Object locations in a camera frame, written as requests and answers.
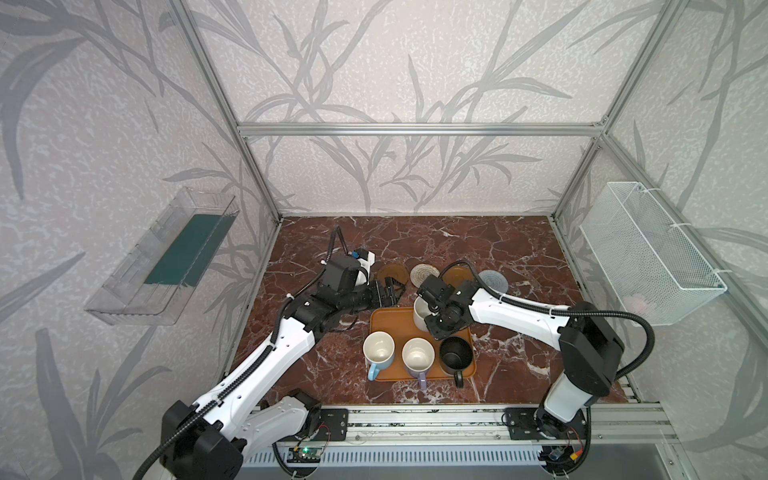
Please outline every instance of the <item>orange tray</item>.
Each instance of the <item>orange tray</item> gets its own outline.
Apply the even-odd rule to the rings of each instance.
[[[427,379],[430,380],[447,380],[453,379],[453,375],[448,375],[440,368],[440,343],[442,340],[435,340],[429,335],[429,332],[422,332],[416,328],[413,323],[413,307],[393,307],[393,308],[380,308],[373,312],[371,315],[371,333],[373,332],[387,332],[395,340],[395,362],[388,369],[384,369],[379,372],[376,377],[377,382],[398,382],[401,380],[414,380],[412,376],[406,370],[406,365],[402,361],[402,348],[407,341],[414,338],[422,338],[428,340],[432,347],[435,349],[435,362],[432,364],[432,368],[427,372]],[[460,332],[454,333],[452,336],[463,338],[469,342],[469,346],[472,347],[472,364],[464,369],[464,378],[469,378],[477,371],[477,365],[475,364],[475,347],[472,345],[472,335],[469,333],[469,328],[465,328]]]

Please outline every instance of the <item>black mug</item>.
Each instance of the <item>black mug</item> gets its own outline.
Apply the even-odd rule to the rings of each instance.
[[[440,366],[449,375],[453,375],[456,386],[464,388],[462,370],[472,364],[472,346],[463,338],[450,336],[440,344]]]

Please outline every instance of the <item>cable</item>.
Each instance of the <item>cable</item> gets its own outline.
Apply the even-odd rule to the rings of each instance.
[[[322,458],[323,455],[325,454],[326,448],[328,448],[328,444],[331,441],[331,429],[328,428],[328,425],[326,425],[325,423],[321,423],[320,426],[317,427],[318,431],[322,427],[325,427],[326,430],[328,430],[328,438],[326,439],[326,444],[323,446],[323,451],[320,453],[320,458]],[[299,447],[299,445],[301,444],[301,442],[303,442],[304,440],[305,439],[299,440],[299,444],[296,445],[294,450],[297,449]],[[286,464],[285,461],[283,460],[283,456],[280,454],[280,450],[277,449],[277,442],[274,442],[272,444],[272,453],[275,454],[275,460],[277,460],[277,464],[280,466],[280,469],[283,470],[283,472],[285,472],[286,475],[290,475],[291,478],[307,478],[310,475],[312,475],[314,472],[316,472],[317,469],[319,468],[319,465],[318,465],[315,468],[313,468],[310,473],[308,473],[306,475],[298,475],[299,471],[296,470],[297,468],[309,468],[309,467],[293,467],[293,470],[291,471],[291,469],[288,466],[288,464]]]
[[[357,323],[357,321],[360,319],[360,315],[356,316],[355,319],[350,323],[345,329],[333,329],[328,330],[328,333],[344,333],[349,332]]]
[[[342,249],[344,250],[345,255],[349,255],[349,249],[346,246],[346,241],[344,241],[344,236],[341,233],[341,228],[336,225],[336,227],[331,231],[331,237],[328,242],[328,251],[326,253],[325,263],[328,263],[328,261],[331,259],[331,256],[333,255],[333,246],[336,243],[336,237],[339,237],[339,241],[341,242]],[[310,288],[314,283],[319,280],[319,278],[325,273],[326,269],[323,267],[323,269],[318,273],[312,281],[310,281],[308,284],[303,286],[298,293],[295,293],[293,297],[299,296],[301,293],[304,293],[304,291],[308,288]],[[277,339],[280,336],[280,323],[283,321],[283,313],[285,312],[285,309],[288,307],[288,305],[293,301],[292,298],[286,299],[285,302],[283,302],[283,305],[280,307],[280,310],[277,312],[277,318],[275,319],[275,323],[272,329],[272,336],[270,337],[270,343],[271,345],[267,345],[264,351],[259,355],[259,357],[256,359],[255,362],[253,362],[247,369],[245,369],[241,374],[235,378],[234,381],[232,381],[224,390],[222,390],[218,395],[218,402],[216,400],[211,400],[208,402],[202,409],[198,410],[194,415],[192,415],[189,420],[182,423],[179,428],[174,432],[173,435],[169,436],[167,439],[165,439],[163,442],[160,443],[160,445],[151,453],[149,456],[141,463],[139,468],[136,470],[136,473],[134,473],[133,480],[141,480],[146,474],[149,468],[154,464],[162,455],[163,452],[165,452],[168,447],[174,444],[183,434],[189,432],[205,415],[207,415],[208,412],[210,412],[212,409],[214,409],[215,406],[219,404],[219,402],[222,402],[232,391],[234,391],[238,386],[240,386],[245,380],[256,371],[257,368],[264,362],[264,360],[268,357],[268,355],[274,350],[274,345],[277,343]]]
[[[270,338],[270,342],[273,345],[277,341],[277,337],[280,335],[280,322],[283,319],[283,312],[285,311],[290,301],[291,299],[287,299],[278,311],[277,318],[275,319],[274,327],[272,330],[272,336]],[[272,345],[267,345],[261,355],[258,356],[256,361],[253,362],[241,374],[239,374],[237,378],[232,381],[232,383],[230,383],[217,395],[219,402],[224,400],[230,393],[232,393],[233,390],[235,390],[235,388],[240,386],[240,384],[242,384],[250,376],[251,373],[256,371],[256,369],[259,368],[259,366],[264,362],[264,360],[273,350],[274,347]],[[173,435],[165,439],[160,444],[160,446],[158,446],[151,454],[149,454],[149,456],[141,463],[139,468],[136,470],[136,473],[134,473],[133,480],[141,480],[147,474],[147,471],[152,466],[152,464],[155,463],[163,455],[163,452],[165,452],[168,447],[173,445],[183,434],[189,432],[205,415],[207,415],[208,412],[213,410],[217,405],[218,402],[216,400],[211,400],[202,409],[198,410],[194,415],[192,415],[189,420],[182,423]]]
[[[519,302],[517,300],[513,300],[512,298],[509,298],[508,296],[502,295],[501,293],[498,293],[488,287],[488,285],[480,278],[480,276],[477,273],[477,270],[475,270],[475,265],[472,264],[472,262],[468,260],[456,260],[455,262],[451,262],[446,268],[442,269],[442,272],[440,272],[440,278],[456,265],[459,265],[460,263],[465,264],[469,267],[469,269],[472,272],[472,275],[475,277],[475,281],[480,284],[480,286],[488,292],[489,295],[493,296],[494,298],[498,299],[499,301],[503,303],[507,303],[508,305],[516,306],[518,308],[522,308],[525,310],[531,310],[532,312],[536,313],[545,313],[547,315],[552,316],[609,316],[614,318],[622,318],[622,319],[628,319],[631,320],[640,326],[643,327],[643,330],[645,331],[645,345],[643,346],[643,349],[641,352],[635,357],[634,360],[629,362],[623,369],[619,369],[618,372],[616,372],[616,376],[614,379],[621,378],[622,376],[627,375],[628,373],[635,370],[638,366],[642,365],[643,362],[650,356],[650,353],[654,349],[654,344],[656,343],[656,336],[654,335],[654,328],[648,323],[646,319],[639,315],[635,315],[634,313],[630,312],[622,312],[620,310],[553,310],[549,309],[543,306],[536,306],[536,305],[530,305],[528,303]]]
[[[570,440],[571,440],[571,430],[572,430],[572,431],[573,431],[573,433],[575,433],[575,434],[576,434],[576,439],[578,440],[578,442],[579,442],[579,445],[581,445],[581,450],[584,450],[584,443],[581,441],[581,437],[580,437],[580,436],[578,436],[578,432],[576,431],[576,429],[575,429],[575,428],[573,428],[573,427],[568,427],[568,428],[570,429],[570,430],[568,430],[568,441],[570,441]]]
[[[339,241],[341,242],[342,250],[344,250],[345,255],[349,255],[349,249],[346,247],[346,242],[344,241],[344,236],[341,233],[341,227],[336,225],[333,230],[331,230],[331,237],[330,240],[328,240],[328,252],[326,253],[325,259],[321,262],[323,264],[323,268],[315,275],[313,279],[311,279],[308,284],[305,286],[302,286],[298,292],[294,293],[293,296],[299,296],[302,293],[306,292],[306,289],[310,288],[312,285],[314,285],[317,280],[320,280],[320,277],[323,276],[323,274],[326,272],[325,265],[331,260],[331,256],[333,255],[333,247],[336,245],[336,237],[339,238]]]
[[[621,312],[619,310],[553,310],[543,306],[536,306],[536,305],[530,305],[528,303],[518,302],[517,300],[513,300],[512,298],[509,298],[508,296],[505,296],[489,288],[488,285],[478,275],[477,270],[475,270],[475,265],[473,265],[472,262],[468,260],[463,260],[463,259],[456,260],[455,262],[451,262],[448,266],[442,269],[442,272],[440,272],[439,277],[442,278],[442,276],[445,275],[445,272],[447,272],[454,266],[459,265],[461,263],[469,267],[477,283],[479,283],[480,286],[486,292],[488,292],[489,295],[493,296],[494,298],[498,299],[503,303],[507,303],[509,305],[516,306],[525,310],[531,310],[532,312],[545,313],[550,316],[609,316],[614,318],[628,319],[642,326],[643,330],[645,331],[645,345],[643,346],[642,351],[637,355],[637,357],[635,357],[634,360],[629,362],[623,369],[619,369],[619,371],[616,372],[614,381],[616,379],[621,378],[622,376],[627,375],[629,372],[632,372],[638,366],[642,365],[643,362],[645,362],[645,360],[650,356],[650,353],[654,349],[654,344],[656,343],[656,336],[654,335],[653,327],[648,323],[648,321],[646,321],[646,319],[644,319],[639,315],[635,315],[634,313]],[[587,407],[587,425],[586,425],[585,437],[586,438],[584,439],[584,447],[581,450],[581,454],[576,458],[576,460],[574,461],[574,465],[572,467],[570,467],[568,470],[564,469],[561,471],[561,474],[563,476],[568,475],[574,470],[576,470],[576,468],[579,468],[584,463],[584,460],[587,458],[587,454],[589,453],[589,447],[591,445],[591,440],[592,440],[592,407],[591,406]],[[549,462],[549,463],[557,465],[560,462]]]

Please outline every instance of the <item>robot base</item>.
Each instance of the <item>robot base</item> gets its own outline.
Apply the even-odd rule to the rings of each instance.
[[[511,440],[543,440],[543,439],[557,439],[563,442],[568,442],[569,429],[573,429],[578,434],[581,441],[584,441],[587,435],[587,420],[584,418],[584,413],[579,410],[576,412],[574,419],[568,423],[565,423],[565,427],[557,432],[557,435],[553,438],[552,434],[548,432],[544,435],[538,428],[536,422],[536,408],[526,407],[511,407],[504,409],[504,415],[502,421],[507,425],[509,430],[509,438]],[[571,441],[578,442],[571,432]]]

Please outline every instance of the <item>white mug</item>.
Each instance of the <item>white mug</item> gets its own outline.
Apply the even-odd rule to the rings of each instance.
[[[428,332],[427,324],[424,323],[424,319],[432,315],[429,311],[429,304],[422,297],[417,296],[416,301],[413,303],[413,322],[416,328],[422,332]]]
[[[402,348],[402,362],[411,376],[419,381],[419,388],[427,390],[427,372],[435,362],[435,349],[424,339],[410,339]]]
[[[362,354],[369,365],[368,380],[375,380],[384,369],[395,361],[395,340],[387,332],[374,332],[362,343]]]

